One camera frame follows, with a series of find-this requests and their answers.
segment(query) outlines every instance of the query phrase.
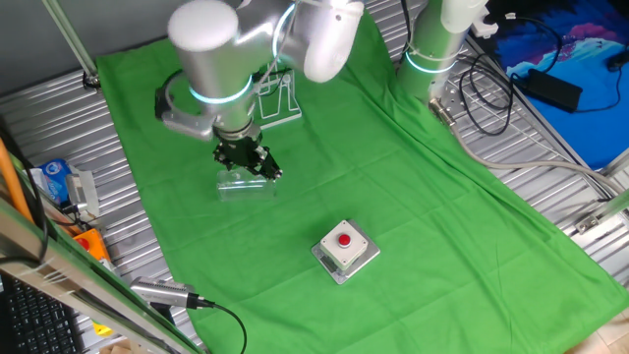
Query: emergency stop button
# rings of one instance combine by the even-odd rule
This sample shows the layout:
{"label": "emergency stop button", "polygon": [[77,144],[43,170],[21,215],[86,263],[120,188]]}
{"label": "emergency stop button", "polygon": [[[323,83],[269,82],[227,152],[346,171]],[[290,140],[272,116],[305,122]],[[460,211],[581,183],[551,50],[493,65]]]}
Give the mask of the emergency stop button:
{"label": "emergency stop button", "polygon": [[350,235],[342,234],[341,236],[338,237],[338,245],[341,246],[342,248],[348,248],[351,243],[352,243],[352,238],[350,237]]}

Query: orange object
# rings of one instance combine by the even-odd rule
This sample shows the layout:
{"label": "orange object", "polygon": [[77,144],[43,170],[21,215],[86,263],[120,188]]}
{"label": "orange object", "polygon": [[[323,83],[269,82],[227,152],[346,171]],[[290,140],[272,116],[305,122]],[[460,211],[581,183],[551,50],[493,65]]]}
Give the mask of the orange object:
{"label": "orange object", "polygon": [[74,239],[83,246],[92,257],[96,258],[97,261],[105,259],[111,262],[107,248],[105,248],[105,243],[102,242],[102,237],[96,229],[86,231],[79,236],[75,236]]}
{"label": "orange object", "polygon": [[11,156],[4,146],[2,139],[0,139],[0,171],[2,171],[4,180],[9,188],[14,207],[23,217],[34,223],[32,221],[32,215],[30,215],[29,206],[27,205],[27,199],[24,197],[22,186],[20,186],[20,179],[16,173],[16,168],[11,161]]}

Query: white cylinder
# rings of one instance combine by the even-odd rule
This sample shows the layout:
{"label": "white cylinder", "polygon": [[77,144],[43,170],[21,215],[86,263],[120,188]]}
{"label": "white cylinder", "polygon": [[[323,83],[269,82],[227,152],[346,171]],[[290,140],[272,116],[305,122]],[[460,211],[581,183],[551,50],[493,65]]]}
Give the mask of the white cylinder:
{"label": "white cylinder", "polygon": [[179,7],[168,21],[168,37],[183,50],[203,52],[238,33],[236,11],[222,1],[195,0]]}

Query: metal connector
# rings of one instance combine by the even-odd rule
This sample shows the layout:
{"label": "metal connector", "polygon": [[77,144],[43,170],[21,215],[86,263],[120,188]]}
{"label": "metal connector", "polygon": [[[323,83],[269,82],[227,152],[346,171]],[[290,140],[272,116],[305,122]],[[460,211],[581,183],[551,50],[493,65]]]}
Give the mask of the metal connector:
{"label": "metal connector", "polygon": [[439,118],[439,120],[441,121],[441,123],[443,123],[443,125],[447,127],[452,127],[456,124],[456,121],[454,120],[454,118],[452,118],[452,115],[450,114],[450,112],[446,111],[445,107],[443,107],[443,104],[441,104],[440,99],[438,98],[431,99],[429,102],[429,109],[430,109],[430,112],[432,112],[432,114],[434,114],[437,118]]}

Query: black power adapter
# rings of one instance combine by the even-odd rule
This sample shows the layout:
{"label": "black power adapter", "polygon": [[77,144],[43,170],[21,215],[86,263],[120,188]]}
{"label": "black power adapter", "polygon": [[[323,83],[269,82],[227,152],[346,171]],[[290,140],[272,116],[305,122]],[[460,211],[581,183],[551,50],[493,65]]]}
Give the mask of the black power adapter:
{"label": "black power adapter", "polygon": [[527,95],[569,113],[579,106],[582,88],[537,69],[529,70],[529,78],[520,89]]}

